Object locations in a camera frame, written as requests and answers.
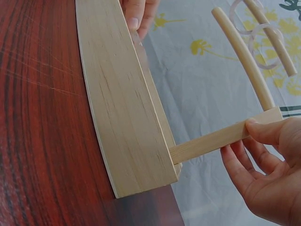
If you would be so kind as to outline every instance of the yellow flower print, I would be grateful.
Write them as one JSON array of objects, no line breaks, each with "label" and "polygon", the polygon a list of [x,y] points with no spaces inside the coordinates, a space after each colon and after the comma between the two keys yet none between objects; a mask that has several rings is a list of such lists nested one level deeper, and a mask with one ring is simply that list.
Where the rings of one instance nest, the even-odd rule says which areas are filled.
[{"label": "yellow flower print", "polygon": [[280,19],[278,25],[280,26],[280,31],[286,34],[294,33],[299,30],[299,27],[296,26],[296,23],[291,18],[285,20]]},{"label": "yellow flower print", "polygon": [[266,12],[264,14],[269,21],[277,21],[278,20],[277,13],[275,13],[274,9],[269,12],[269,9],[266,7],[265,10],[266,10]]},{"label": "yellow flower print", "polygon": [[261,40],[261,43],[262,43],[262,46],[265,46],[265,47],[271,47],[272,46],[272,43],[270,42],[270,40],[268,38],[263,38]]},{"label": "yellow flower print", "polygon": [[221,57],[221,58],[225,58],[225,59],[229,59],[229,60],[238,60],[236,58],[223,56],[223,55],[214,53],[214,52],[208,50],[208,48],[212,48],[212,46],[210,44],[208,44],[206,41],[202,40],[202,39],[195,40],[190,45],[191,53],[193,55],[197,55],[198,51],[200,49],[201,50],[200,53],[199,53],[200,55],[203,55],[205,52],[207,52],[207,53],[210,53],[210,54],[215,55],[217,57]]},{"label": "yellow flower print", "polygon": [[207,48],[211,48],[211,47],[212,46],[210,44],[207,44],[207,42],[202,39],[195,40],[190,45],[191,53],[193,55],[198,54],[198,49],[201,49],[201,52],[199,54],[203,55],[204,51],[208,51]]},{"label": "yellow flower print", "polygon": [[161,13],[160,17],[157,17],[157,15],[155,16],[154,31],[157,30],[158,27],[165,27],[166,23],[185,21],[185,20],[166,20],[166,19],[164,19],[164,16],[165,16],[165,13]]},{"label": "yellow flower print", "polygon": [[244,22],[243,22],[243,25],[244,25],[244,27],[245,27],[245,29],[246,29],[247,31],[253,30],[253,29],[255,28],[255,26],[256,26],[255,23],[252,23],[252,22],[249,21],[249,20],[244,21]]},{"label": "yellow flower print", "polygon": [[301,96],[301,85],[290,80],[286,86],[288,92],[294,96]]},{"label": "yellow flower print", "polygon": [[295,57],[301,54],[301,37],[300,36],[292,36],[291,39],[286,40],[286,49],[291,57]]},{"label": "yellow flower print", "polygon": [[267,55],[267,60],[274,59],[274,58],[278,57],[276,51],[273,50],[273,49],[267,49],[265,51],[265,54]]},{"label": "yellow flower print", "polygon": [[[294,96],[301,96],[301,26],[292,18],[279,18],[274,10],[265,8],[264,14],[269,21],[275,21],[278,24],[278,29],[282,32],[285,39],[285,48],[292,58],[295,66],[298,69],[298,74],[293,78],[288,78],[283,66],[280,64],[271,70],[261,70],[264,79],[273,81],[275,87],[279,89],[287,89]],[[245,9],[247,20],[243,21],[246,30],[252,30],[258,22],[251,14],[248,8]],[[277,59],[277,54],[263,31],[258,33],[254,42],[254,50],[256,50],[255,59],[263,64],[268,65]]]}]

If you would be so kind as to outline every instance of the wooden dowel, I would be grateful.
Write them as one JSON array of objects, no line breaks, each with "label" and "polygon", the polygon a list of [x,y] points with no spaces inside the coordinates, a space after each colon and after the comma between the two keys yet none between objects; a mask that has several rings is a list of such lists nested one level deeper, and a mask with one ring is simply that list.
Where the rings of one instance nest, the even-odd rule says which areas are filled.
[{"label": "wooden dowel", "polygon": [[263,76],[254,58],[252,57],[243,39],[235,29],[234,25],[219,7],[214,8],[212,10],[212,14],[227,36],[242,66],[244,67],[244,70],[249,77],[263,110],[266,111],[275,107],[269,88],[267,87],[267,84],[263,79]]},{"label": "wooden dowel", "polygon": [[[271,123],[282,120],[279,107],[254,116],[259,123]],[[236,123],[214,133],[196,138],[184,144],[169,149],[174,164],[199,157],[249,136],[245,126],[246,121]]]},{"label": "wooden dowel", "polygon": [[[264,15],[264,13],[260,10],[260,8],[256,5],[253,0],[244,0],[245,4],[252,12],[258,23],[260,24],[268,24],[269,21]],[[271,29],[271,28],[264,28],[264,32],[266,33],[268,39],[270,40],[271,44],[273,45],[286,73],[288,76],[295,75],[297,70],[293,65],[293,62],[288,55],[287,50],[285,49],[284,44],[279,39],[278,35]]]}]

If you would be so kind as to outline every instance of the fingernail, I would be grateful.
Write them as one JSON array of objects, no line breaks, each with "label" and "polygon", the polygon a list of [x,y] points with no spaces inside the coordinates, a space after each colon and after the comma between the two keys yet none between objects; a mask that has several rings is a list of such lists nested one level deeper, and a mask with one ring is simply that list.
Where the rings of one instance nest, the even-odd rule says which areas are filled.
[{"label": "fingernail", "polygon": [[250,118],[247,120],[250,124],[258,124],[258,121],[255,118]]},{"label": "fingernail", "polygon": [[127,20],[127,25],[130,30],[132,30],[132,29],[138,30],[138,23],[139,23],[139,20],[134,17]]}]

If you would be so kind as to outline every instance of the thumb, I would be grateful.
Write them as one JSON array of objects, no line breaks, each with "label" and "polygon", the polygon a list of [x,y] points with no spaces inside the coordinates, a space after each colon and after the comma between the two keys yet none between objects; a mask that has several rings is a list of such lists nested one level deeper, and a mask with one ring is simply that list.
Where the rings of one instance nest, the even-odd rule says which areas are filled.
[{"label": "thumb", "polygon": [[250,135],[259,143],[266,145],[279,145],[280,132],[286,121],[269,124],[259,124],[255,119],[246,121],[246,128]]},{"label": "thumb", "polygon": [[145,0],[128,0],[125,8],[125,18],[129,30],[138,30],[144,15]]}]

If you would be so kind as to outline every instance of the wooden board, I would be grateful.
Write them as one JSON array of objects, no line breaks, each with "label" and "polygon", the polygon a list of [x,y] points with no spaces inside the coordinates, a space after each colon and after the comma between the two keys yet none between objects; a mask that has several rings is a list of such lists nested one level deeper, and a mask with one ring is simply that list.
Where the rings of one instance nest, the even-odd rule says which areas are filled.
[{"label": "wooden board", "polygon": [[[254,118],[259,123],[271,123],[282,120],[282,115],[279,107],[274,107],[254,116]],[[169,151],[174,164],[196,158],[246,138],[249,134],[245,123],[246,121],[241,121],[211,134],[172,147]]]},{"label": "wooden board", "polygon": [[[140,65],[141,65],[141,69],[142,69],[142,72],[143,72],[143,75],[145,78],[145,82],[146,82],[148,90],[150,92],[150,97],[152,99],[152,102],[153,102],[154,107],[157,112],[158,120],[161,125],[167,147],[172,148],[175,146],[174,136],[170,130],[166,114],[164,112],[158,91],[157,91],[155,83],[154,83],[154,80],[152,78],[145,49],[142,46],[142,43],[140,41],[140,38],[139,38],[139,35],[137,32],[131,32],[131,37],[133,39],[134,48],[136,50],[137,57],[140,62]],[[181,170],[182,170],[182,163],[176,164],[174,166],[174,168],[175,168],[177,176],[179,177]]]},{"label": "wooden board", "polygon": [[76,0],[83,72],[116,197],[177,181],[118,0]]}]

